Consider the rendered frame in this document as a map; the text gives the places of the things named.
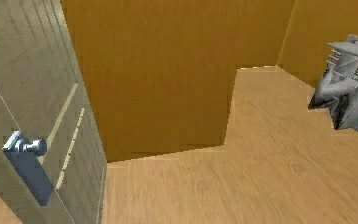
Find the grey-green room door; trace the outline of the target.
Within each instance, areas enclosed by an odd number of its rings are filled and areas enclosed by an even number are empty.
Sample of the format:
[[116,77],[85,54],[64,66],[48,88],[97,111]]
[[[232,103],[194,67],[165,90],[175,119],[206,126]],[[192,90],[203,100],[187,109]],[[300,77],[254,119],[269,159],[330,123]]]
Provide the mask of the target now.
[[[40,206],[2,147],[44,139]],[[106,160],[60,0],[0,0],[0,197],[22,224],[101,224]]]

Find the grey bookshelf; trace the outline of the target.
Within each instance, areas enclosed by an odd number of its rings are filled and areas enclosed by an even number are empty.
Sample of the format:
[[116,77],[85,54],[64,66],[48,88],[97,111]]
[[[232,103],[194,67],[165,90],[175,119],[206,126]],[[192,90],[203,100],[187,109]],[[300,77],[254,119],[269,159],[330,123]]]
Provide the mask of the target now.
[[308,108],[328,108],[335,130],[358,131],[358,41],[329,46],[324,73]]

